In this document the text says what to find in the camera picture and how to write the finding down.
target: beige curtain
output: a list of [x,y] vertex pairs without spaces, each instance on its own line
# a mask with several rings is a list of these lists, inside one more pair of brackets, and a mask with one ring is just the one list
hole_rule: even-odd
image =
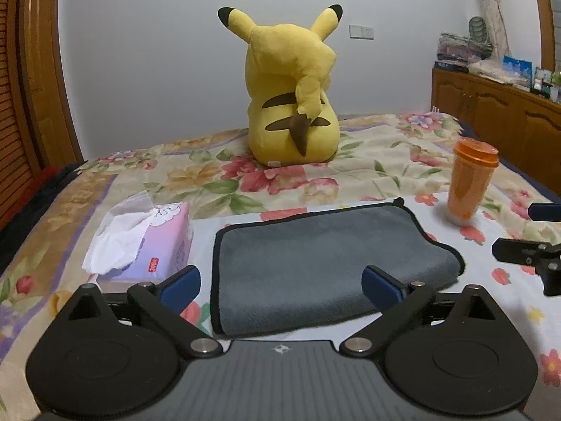
[[483,0],[487,33],[493,45],[493,57],[502,61],[504,55],[510,55],[507,30],[504,26],[503,14],[500,12],[500,0]]

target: pikachu plush toy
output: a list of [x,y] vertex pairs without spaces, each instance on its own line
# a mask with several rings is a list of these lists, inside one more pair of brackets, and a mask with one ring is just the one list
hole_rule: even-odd
[[337,56],[323,41],[342,15],[341,6],[329,6],[308,30],[259,26],[238,9],[218,10],[224,26],[248,44],[249,147],[260,163],[321,163],[336,153],[339,123],[325,91]]

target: electrical outlet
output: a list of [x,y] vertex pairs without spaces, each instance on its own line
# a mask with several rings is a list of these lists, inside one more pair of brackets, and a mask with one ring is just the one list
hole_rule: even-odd
[[361,39],[363,37],[363,27],[361,25],[349,25],[350,38]]
[[363,39],[366,40],[374,39],[374,27],[363,27]]

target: silver bolt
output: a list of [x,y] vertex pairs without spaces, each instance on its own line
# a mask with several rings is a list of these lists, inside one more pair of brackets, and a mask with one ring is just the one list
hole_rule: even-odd
[[352,337],[345,341],[347,350],[354,351],[355,353],[362,353],[372,348],[372,342],[364,337]]
[[212,353],[220,344],[214,339],[195,339],[191,342],[191,348],[197,353]]

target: orange bottle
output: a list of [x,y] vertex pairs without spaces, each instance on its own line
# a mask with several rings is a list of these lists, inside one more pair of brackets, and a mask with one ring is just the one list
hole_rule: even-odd
[[448,218],[459,226],[466,226],[477,212],[493,171],[499,165],[499,151],[486,142],[461,137],[454,153]]

